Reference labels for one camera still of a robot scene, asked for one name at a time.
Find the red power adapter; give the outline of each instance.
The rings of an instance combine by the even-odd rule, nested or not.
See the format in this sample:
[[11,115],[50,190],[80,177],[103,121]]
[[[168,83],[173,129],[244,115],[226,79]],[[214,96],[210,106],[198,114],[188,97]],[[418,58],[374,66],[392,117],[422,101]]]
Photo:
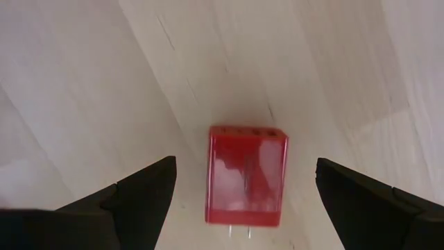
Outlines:
[[276,128],[211,127],[205,221],[279,226],[287,142]]

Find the wood grain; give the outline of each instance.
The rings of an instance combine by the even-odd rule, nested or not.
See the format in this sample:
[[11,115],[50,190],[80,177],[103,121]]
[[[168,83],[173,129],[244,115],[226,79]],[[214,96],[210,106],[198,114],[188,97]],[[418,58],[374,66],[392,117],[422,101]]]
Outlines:
[[[317,157],[444,204],[443,3],[0,3],[0,206],[57,208],[178,156],[158,249],[342,249]],[[203,221],[207,130],[290,136],[282,225]],[[39,190],[44,199],[32,197]]]

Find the red plastic casing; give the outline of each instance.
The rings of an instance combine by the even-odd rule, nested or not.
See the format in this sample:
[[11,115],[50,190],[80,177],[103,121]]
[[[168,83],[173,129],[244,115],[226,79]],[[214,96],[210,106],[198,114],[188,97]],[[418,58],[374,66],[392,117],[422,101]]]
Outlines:
[[287,142],[276,128],[211,127],[205,221],[279,226]]

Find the light wood surface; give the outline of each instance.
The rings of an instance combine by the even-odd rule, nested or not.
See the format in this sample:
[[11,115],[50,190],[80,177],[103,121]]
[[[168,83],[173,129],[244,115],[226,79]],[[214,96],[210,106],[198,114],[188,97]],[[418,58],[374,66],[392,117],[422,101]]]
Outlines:
[[[342,249],[327,157],[444,204],[440,0],[0,1],[0,206],[53,209],[166,155],[157,249]],[[282,225],[203,221],[207,130],[290,137]]]

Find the wooden floor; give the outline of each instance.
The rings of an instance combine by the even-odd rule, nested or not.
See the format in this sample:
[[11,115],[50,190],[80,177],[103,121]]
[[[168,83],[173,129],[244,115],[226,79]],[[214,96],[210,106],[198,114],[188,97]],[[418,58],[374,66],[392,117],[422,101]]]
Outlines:
[[[57,208],[177,155],[157,249],[342,249],[317,157],[444,204],[443,17],[441,0],[0,1],[0,206]],[[205,224],[212,124],[290,136],[278,229]]]

